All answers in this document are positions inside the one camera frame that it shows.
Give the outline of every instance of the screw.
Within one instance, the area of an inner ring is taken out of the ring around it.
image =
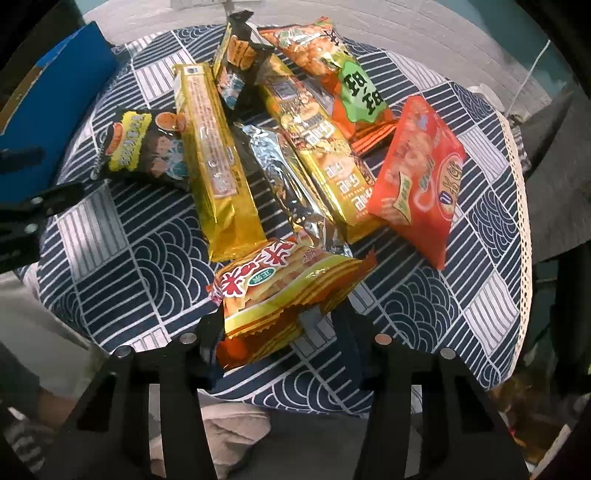
[[[445,360],[453,360],[456,357],[456,353],[451,348],[447,347],[442,348],[439,352],[439,355],[441,355]]]
[[[380,345],[390,345],[390,343],[392,343],[392,337],[390,337],[390,335],[388,335],[387,333],[379,333],[375,336],[376,343],[379,343]]]
[[[117,358],[124,358],[132,352],[132,348],[129,345],[121,345],[113,352]]]
[[[39,228],[39,225],[37,225],[36,223],[29,223],[25,227],[25,233],[35,233],[38,228]]]
[[[193,332],[187,332],[181,335],[181,343],[184,343],[185,345],[188,345],[190,343],[193,343],[195,340],[197,340],[197,335],[195,335]]]

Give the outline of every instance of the blue folder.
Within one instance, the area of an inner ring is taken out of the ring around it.
[[[37,62],[0,112],[0,150],[39,146],[45,155],[40,163],[0,175],[0,202],[20,202],[52,185],[70,138],[116,67],[94,22]]]

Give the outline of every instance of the white cable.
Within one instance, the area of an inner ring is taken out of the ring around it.
[[[523,81],[523,83],[519,86],[519,89],[517,90],[517,93],[515,94],[515,96],[513,97],[513,101],[511,102],[511,104],[509,105],[509,108],[507,109],[507,113],[505,114],[505,117],[509,117],[509,114],[511,113],[511,109],[514,107],[515,105],[515,101],[517,100],[517,97],[519,96],[519,94],[521,93],[521,91],[523,90],[523,87],[525,86],[525,84],[527,83],[527,81],[530,79],[532,72],[534,71],[535,66],[538,64],[538,62],[540,61],[540,58],[542,58],[542,55],[544,54],[544,52],[546,50],[548,50],[548,47],[550,46],[550,39],[548,39],[548,41],[546,42],[546,45],[544,46],[544,48],[542,48],[542,51],[539,53],[538,57],[536,58],[536,60],[534,61],[534,64],[531,66],[530,71],[527,72],[527,75],[525,77],[525,80]]]

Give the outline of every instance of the snack bag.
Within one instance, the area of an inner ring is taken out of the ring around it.
[[[242,159],[252,159],[287,215],[296,234],[305,233],[312,246],[352,257],[312,179],[282,133],[270,128],[235,124],[237,145],[244,146]]]
[[[256,75],[273,53],[273,46],[247,22],[252,12],[243,10],[228,17],[226,32],[213,60],[217,91],[230,111],[240,110],[252,93]]]
[[[395,129],[395,118],[375,85],[326,17],[310,25],[260,28],[259,33],[331,94],[331,120],[361,155]]]
[[[266,241],[207,63],[175,65],[174,99],[209,258],[240,258]]]
[[[319,304],[322,314],[336,307],[375,266],[302,245],[295,238],[269,240],[218,270],[209,287],[223,301],[226,339],[217,358],[226,368],[254,362],[302,333],[297,316]]]
[[[438,270],[456,208],[466,152],[421,96],[410,96],[368,209],[387,220]]]
[[[176,113],[166,110],[118,110],[98,175],[165,183],[187,192],[189,170],[176,119]]]
[[[306,86],[276,55],[261,69],[259,85],[267,111],[285,132],[345,241],[354,243],[380,227],[366,208],[374,176]]]

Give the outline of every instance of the table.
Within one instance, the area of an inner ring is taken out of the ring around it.
[[[138,351],[163,346],[215,308],[205,286],[220,264],[207,259],[192,198],[164,186],[91,176],[115,108],[174,107],[170,67],[211,60],[223,30],[182,28],[115,47],[129,60],[81,125],[57,176],[58,183],[83,182],[86,197],[47,226],[36,270],[39,296],[108,352],[125,343]],[[383,332],[412,348],[453,348],[485,388],[493,387],[514,369],[531,300],[525,189],[509,126],[484,100],[436,72],[347,42],[396,113],[408,95],[422,94],[469,155],[445,269],[434,270],[409,243],[381,229],[352,245],[358,257],[374,248],[379,262],[352,301]],[[272,124],[266,114],[249,121]],[[383,153],[368,159],[376,175],[382,159]],[[248,180],[267,235],[289,235],[264,179],[255,173]],[[354,388],[340,356],[328,317],[281,352],[227,373],[212,393],[308,413],[367,412],[371,395]],[[418,387],[413,408],[420,409]]]

